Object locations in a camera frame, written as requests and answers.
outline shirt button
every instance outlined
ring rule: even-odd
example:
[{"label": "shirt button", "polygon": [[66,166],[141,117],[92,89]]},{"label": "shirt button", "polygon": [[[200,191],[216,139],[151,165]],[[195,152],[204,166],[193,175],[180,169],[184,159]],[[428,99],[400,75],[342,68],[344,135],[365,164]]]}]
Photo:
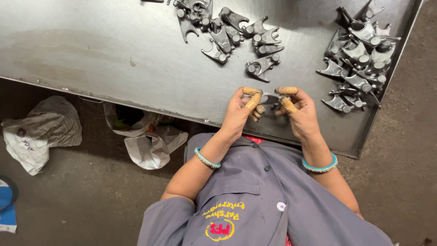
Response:
[{"label": "shirt button", "polygon": [[285,210],[285,203],[283,203],[283,202],[278,202],[277,204],[276,204],[276,207],[279,209],[279,211],[281,211],[281,212],[284,212],[284,210]]}]

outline dirty floor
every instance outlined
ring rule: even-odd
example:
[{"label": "dirty floor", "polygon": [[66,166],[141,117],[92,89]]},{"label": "dirty floor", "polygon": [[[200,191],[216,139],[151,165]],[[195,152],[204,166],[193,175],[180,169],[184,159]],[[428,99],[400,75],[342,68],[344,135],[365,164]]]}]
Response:
[{"label": "dirty floor", "polygon": [[[437,240],[436,20],[432,0],[421,10],[361,160],[340,158],[364,218],[401,246]],[[25,117],[56,94],[0,81],[0,119]],[[182,165],[183,147],[165,168],[141,169],[123,136],[107,127],[102,105],[67,97],[79,112],[83,142],[50,149],[42,173],[28,175],[0,141],[0,174],[20,188],[17,234],[0,232],[0,245],[136,245],[142,214]]]}]

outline stainless steel table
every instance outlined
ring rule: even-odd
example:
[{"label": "stainless steel table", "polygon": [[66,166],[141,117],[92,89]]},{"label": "stainless steel table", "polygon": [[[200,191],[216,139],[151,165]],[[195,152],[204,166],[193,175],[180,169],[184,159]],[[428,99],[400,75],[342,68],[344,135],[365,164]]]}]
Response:
[{"label": "stainless steel table", "polygon": [[[392,23],[402,36],[397,64],[423,0],[377,0],[385,10],[374,17]],[[213,18],[222,7],[250,19],[268,15],[265,26],[279,26],[285,50],[281,64],[266,73],[271,83],[250,78],[245,63],[256,59],[250,40],[237,47],[224,66],[203,55],[208,33],[182,38],[176,8],[139,0],[3,0],[0,1],[0,77],[101,99],[196,122],[223,122],[228,100],[239,86],[273,92],[298,86],[316,102],[320,128],[329,147],[359,158],[377,114],[338,114],[320,99],[329,99],[333,80],[318,75],[323,52],[338,25],[336,8],[357,14],[367,0],[214,0]],[[246,131],[284,143],[296,143],[285,118],[272,112]]]}]

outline beaded bangle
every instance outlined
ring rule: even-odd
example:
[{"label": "beaded bangle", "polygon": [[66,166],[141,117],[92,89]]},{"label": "beaded bangle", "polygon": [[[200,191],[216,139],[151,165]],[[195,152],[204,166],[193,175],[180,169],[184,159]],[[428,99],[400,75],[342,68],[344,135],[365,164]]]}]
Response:
[{"label": "beaded bangle", "polygon": [[308,164],[307,164],[306,161],[305,161],[305,158],[302,158],[302,164],[303,164],[303,166],[304,166],[306,169],[308,169],[308,170],[310,170],[310,171],[312,171],[312,172],[329,172],[329,171],[331,171],[332,169],[334,169],[334,168],[337,166],[337,164],[338,164],[337,157],[336,157],[333,153],[331,153],[331,155],[332,155],[333,161],[332,161],[332,163],[331,163],[329,166],[327,166],[327,167],[317,168],[317,167],[311,167],[311,166],[308,166]]},{"label": "beaded bangle", "polygon": [[200,147],[195,148],[194,153],[196,154],[197,157],[199,157],[199,159],[203,163],[205,163],[205,165],[207,165],[208,167],[216,168],[216,169],[221,166],[220,163],[218,163],[218,164],[212,163],[212,162],[208,161],[207,158],[203,157],[203,155],[199,152],[200,149],[201,149]]}]

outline forged metal component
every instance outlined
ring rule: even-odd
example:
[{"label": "forged metal component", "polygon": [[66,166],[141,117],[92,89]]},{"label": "forged metal component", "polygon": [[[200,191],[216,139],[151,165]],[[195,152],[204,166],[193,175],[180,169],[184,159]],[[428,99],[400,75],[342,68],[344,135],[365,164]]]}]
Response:
[{"label": "forged metal component", "polygon": [[344,76],[347,76],[349,74],[347,70],[340,67],[336,62],[329,59],[328,57],[325,57],[323,60],[326,62],[326,64],[328,64],[328,68],[326,68],[325,70],[316,70],[318,73],[334,77],[341,77],[342,74]]},{"label": "forged metal component", "polygon": [[262,81],[270,82],[270,80],[264,77],[264,72],[273,69],[273,65],[279,65],[281,61],[279,60],[278,54],[273,54],[257,60],[246,63],[246,72],[255,77],[258,77]]},{"label": "forged metal component", "polygon": [[370,56],[367,53],[363,42],[358,42],[358,45],[355,49],[348,50],[341,48],[341,50],[360,66],[367,66],[371,62]]},{"label": "forged metal component", "polygon": [[267,30],[264,29],[263,27],[263,23],[264,21],[266,21],[269,17],[268,16],[264,16],[261,19],[257,20],[256,22],[254,22],[252,25],[246,27],[243,26],[241,29],[243,30],[243,35],[250,39],[253,37],[253,35],[255,34],[260,34],[263,32],[266,32]]},{"label": "forged metal component", "polygon": [[209,39],[212,43],[212,49],[210,51],[204,51],[203,49],[201,50],[202,53],[204,53],[205,55],[209,56],[210,58],[225,64],[226,62],[228,62],[228,58],[231,57],[230,54],[225,54],[220,50],[220,47],[218,46],[218,44],[213,40],[213,39]]},{"label": "forged metal component", "polygon": [[376,49],[372,50],[372,63],[370,70],[374,74],[380,74],[388,69],[392,63],[391,57],[395,52],[396,45],[394,45],[388,52],[380,53]]},{"label": "forged metal component", "polygon": [[177,19],[179,20],[180,30],[182,32],[182,36],[184,37],[184,41],[188,43],[187,41],[187,33],[194,32],[197,37],[199,36],[199,33],[197,32],[196,28],[193,26],[193,23],[188,19],[185,10],[178,9],[177,12]]},{"label": "forged metal component", "polygon": [[199,24],[199,21],[202,20],[202,17],[200,17],[200,15],[194,11],[188,15],[188,18],[190,19],[191,23],[193,23],[193,25]]},{"label": "forged metal component", "polygon": [[346,11],[344,7],[340,7],[340,11],[343,14],[346,22],[350,25],[353,30],[361,30],[364,28],[364,23],[360,20],[355,20],[350,16],[350,14]]},{"label": "forged metal component", "polygon": [[271,55],[283,49],[285,49],[285,47],[278,47],[276,45],[262,45],[254,48],[255,53],[259,56]]},{"label": "forged metal component", "polygon": [[208,28],[211,28],[211,22],[206,17],[202,19],[202,21],[200,22],[200,25],[201,25],[200,30],[202,32],[207,32]]},{"label": "forged metal component", "polygon": [[366,79],[358,76],[357,74],[354,74],[351,77],[346,77],[342,74],[341,77],[345,79],[350,85],[362,92],[369,92],[372,90],[372,85],[370,85],[370,83]]},{"label": "forged metal component", "polygon": [[205,9],[200,10],[200,8],[198,6],[194,5],[193,10],[195,12],[199,12],[200,17],[202,17],[202,19],[203,18],[211,19],[211,17],[212,17],[212,0],[209,0],[208,7],[206,7]]},{"label": "forged metal component", "polygon": [[220,46],[224,53],[229,53],[235,49],[235,46],[233,46],[231,41],[229,41],[228,35],[226,34],[224,28],[222,28],[219,33],[213,33],[211,32],[211,29],[208,28],[208,32],[211,34],[211,37]]},{"label": "forged metal component", "polygon": [[239,26],[239,23],[242,21],[249,22],[248,18],[235,13],[234,11],[230,10],[228,7],[222,8],[222,11],[218,14],[218,16],[224,22],[237,29],[239,32],[243,32],[243,30]]},{"label": "forged metal component", "polygon": [[348,106],[347,103],[345,103],[339,95],[334,95],[334,99],[332,99],[331,101],[326,101],[325,99],[322,99],[322,102],[326,103],[329,107],[346,114],[354,109],[353,106]]},{"label": "forged metal component", "polygon": [[362,28],[359,31],[355,31],[352,28],[348,28],[348,30],[355,36],[357,37],[357,39],[359,39],[360,41],[362,41],[363,43],[365,43],[366,45],[374,48],[376,46],[378,46],[382,39],[376,35],[376,31],[372,26],[372,23],[370,22],[370,20],[367,20],[365,22],[365,26],[364,28]]},{"label": "forged metal component", "polygon": [[347,95],[345,95],[343,97],[344,97],[344,99],[346,99],[346,101],[348,103],[350,103],[352,106],[354,106],[354,108],[362,108],[362,107],[367,105],[366,102],[361,101],[360,97],[357,97],[357,96],[352,97],[352,96],[347,96]]},{"label": "forged metal component", "polygon": [[378,100],[378,97],[373,93],[373,91],[369,91],[369,94],[371,95],[371,97],[373,98],[375,104],[378,106],[379,109],[381,109],[381,103]]},{"label": "forged metal component", "polygon": [[379,27],[378,21],[375,21],[373,27],[375,28],[376,35],[380,36],[381,38],[390,36],[390,30],[392,29],[391,23],[389,23],[385,29],[381,29]]},{"label": "forged metal component", "polygon": [[340,49],[348,43],[347,39],[342,40],[342,38],[340,37],[340,30],[341,28],[339,28],[332,37],[331,43],[329,43],[329,46],[326,49],[325,56],[336,55],[340,51]]},{"label": "forged metal component", "polygon": [[357,70],[356,68],[353,69],[353,71],[358,74],[361,78],[366,79],[367,81],[372,82],[376,85],[384,85],[384,83],[387,81],[387,77],[383,74],[376,75],[372,74],[371,70],[368,69],[369,66],[367,66],[364,70]]},{"label": "forged metal component", "polygon": [[263,92],[261,96],[262,98],[258,105],[278,105],[279,100],[282,98],[281,96],[274,95],[268,92]]},{"label": "forged metal component", "polygon": [[238,46],[241,42],[244,42],[244,37],[240,36],[240,32],[237,29],[235,29],[233,26],[228,26],[226,24],[224,25],[224,27],[233,45]]},{"label": "forged metal component", "polygon": [[281,40],[276,40],[277,37],[279,37],[279,34],[276,34],[275,36],[273,36],[273,33],[276,32],[277,30],[279,30],[279,27],[275,27],[273,29],[270,29],[266,32],[263,32],[261,34],[256,34],[255,36],[253,36],[252,38],[252,45],[254,47],[258,47],[261,45],[272,45],[272,44],[278,44],[281,43]]},{"label": "forged metal component", "polygon": [[224,25],[220,18],[211,19],[210,22],[214,33],[218,33],[219,32],[218,28],[222,28],[222,26]]},{"label": "forged metal component", "polygon": [[371,0],[367,5],[366,9],[363,11],[362,19],[366,21],[374,17],[375,15],[381,13],[381,11],[383,11],[384,9],[385,7],[377,8],[375,6],[375,0]]}]

